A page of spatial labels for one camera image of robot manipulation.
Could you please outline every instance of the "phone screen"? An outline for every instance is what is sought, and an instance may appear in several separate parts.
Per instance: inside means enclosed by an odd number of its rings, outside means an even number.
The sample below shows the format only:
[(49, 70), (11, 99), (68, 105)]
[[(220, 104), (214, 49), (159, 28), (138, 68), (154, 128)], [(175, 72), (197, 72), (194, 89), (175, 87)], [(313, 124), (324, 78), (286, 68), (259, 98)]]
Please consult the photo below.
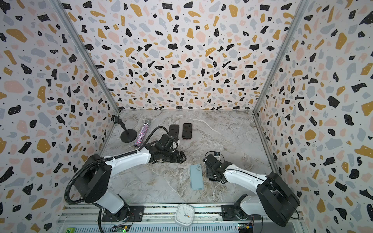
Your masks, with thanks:
[(183, 124), (183, 139), (192, 139), (192, 124), (185, 123)]
[(179, 125), (170, 125), (170, 128), (168, 129), (171, 136), (175, 138), (176, 141), (178, 141), (179, 138)]

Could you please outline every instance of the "black mounting plate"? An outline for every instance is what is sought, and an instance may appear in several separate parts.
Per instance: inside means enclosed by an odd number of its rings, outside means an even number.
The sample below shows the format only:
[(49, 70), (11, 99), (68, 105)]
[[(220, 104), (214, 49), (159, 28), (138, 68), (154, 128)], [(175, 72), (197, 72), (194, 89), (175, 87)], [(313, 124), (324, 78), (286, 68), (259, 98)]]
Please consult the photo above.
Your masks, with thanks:
[[(223, 221), (241, 221), (241, 219), (236, 217), (236, 214), (234, 213), (234, 206), (233, 205), (222, 205), (222, 213), (228, 213), (230, 216), (234, 216), (233, 218), (223, 217)], [(254, 216), (254, 221), (261, 220), (261, 215), (259, 214), (253, 214), (249, 215), (249, 217), (245, 220), (250, 222)]]
[[(141, 222), (142, 216), (144, 214), (144, 208), (145, 207), (143, 205), (130, 205), (129, 206), (129, 219), (127, 220), (126, 223)], [(103, 223), (111, 223), (111, 222), (119, 223), (114, 220), (113, 215), (110, 212), (106, 215), (103, 215), (102, 222)]]

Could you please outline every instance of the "glittery pink microphone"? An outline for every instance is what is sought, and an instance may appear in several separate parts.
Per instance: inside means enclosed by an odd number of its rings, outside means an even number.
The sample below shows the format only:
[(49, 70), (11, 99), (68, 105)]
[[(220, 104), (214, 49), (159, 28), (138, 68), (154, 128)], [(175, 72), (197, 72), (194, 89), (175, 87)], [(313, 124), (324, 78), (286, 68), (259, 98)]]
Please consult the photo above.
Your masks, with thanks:
[(149, 129), (150, 125), (150, 119), (145, 120), (145, 124), (142, 126), (142, 129), (137, 136), (136, 142), (135, 142), (135, 147), (140, 147), (142, 144), (142, 141), (144, 140), (145, 134)]

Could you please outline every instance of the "patterned wallpaper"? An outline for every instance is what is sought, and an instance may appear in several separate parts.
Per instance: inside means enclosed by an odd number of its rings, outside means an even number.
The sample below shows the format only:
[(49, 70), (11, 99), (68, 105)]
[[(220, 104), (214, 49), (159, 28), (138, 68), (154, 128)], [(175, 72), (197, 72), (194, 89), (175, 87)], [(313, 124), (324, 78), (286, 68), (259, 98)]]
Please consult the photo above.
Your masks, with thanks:
[(121, 109), (250, 109), (299, 1), (62, 2)]
[(53, 232), (113, 110), (48, 1), (0, 8), (0, 232)]
[(310, 232), (373, 232), (373, 4), (310, 1), (258, 117)]

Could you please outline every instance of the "white alarm clock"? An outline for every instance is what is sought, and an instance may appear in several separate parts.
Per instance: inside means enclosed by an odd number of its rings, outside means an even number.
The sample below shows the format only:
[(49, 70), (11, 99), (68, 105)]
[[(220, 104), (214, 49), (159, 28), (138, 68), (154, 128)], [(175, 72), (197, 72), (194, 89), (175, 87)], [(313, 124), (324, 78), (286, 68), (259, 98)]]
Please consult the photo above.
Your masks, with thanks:
[(194, 208), (190, 205), (180, 204), (176, 209), (175, 222), (179, 226), (189, 227), (194, 218)]

